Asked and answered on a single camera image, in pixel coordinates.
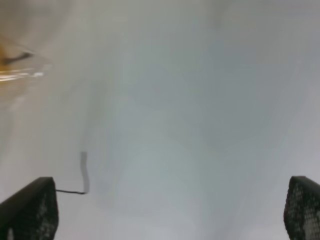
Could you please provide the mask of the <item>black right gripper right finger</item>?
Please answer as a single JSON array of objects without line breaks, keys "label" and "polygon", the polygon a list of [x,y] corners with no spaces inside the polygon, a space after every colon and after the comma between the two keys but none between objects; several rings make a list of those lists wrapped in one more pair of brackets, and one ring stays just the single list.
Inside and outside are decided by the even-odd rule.
[{"label": "black right gripper right finger", "polygon": [[320,238],[320,185],[305,176],[292,176],[283,211],[286,232],[291,240]]}]

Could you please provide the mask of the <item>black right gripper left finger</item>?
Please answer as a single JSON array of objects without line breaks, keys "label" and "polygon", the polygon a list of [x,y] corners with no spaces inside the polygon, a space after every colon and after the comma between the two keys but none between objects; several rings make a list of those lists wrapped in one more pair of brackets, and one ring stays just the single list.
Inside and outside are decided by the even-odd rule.
[{"label": "black right gripper left finger", "polygon": [[56,185],[39,177],[0,203],[2,240],[53,240],[59,226]]}]

